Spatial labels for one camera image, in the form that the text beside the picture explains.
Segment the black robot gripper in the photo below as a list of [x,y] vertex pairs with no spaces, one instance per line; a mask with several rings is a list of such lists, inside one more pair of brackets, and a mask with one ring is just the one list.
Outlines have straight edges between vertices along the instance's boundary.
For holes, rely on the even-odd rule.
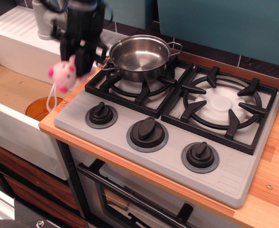
[[67,0],[67,28],[60,35],[62,61],[75,54],[77,77],[91,72],[93,62],[103,63],[107,46],[101,41],[106,2],[104,0]]

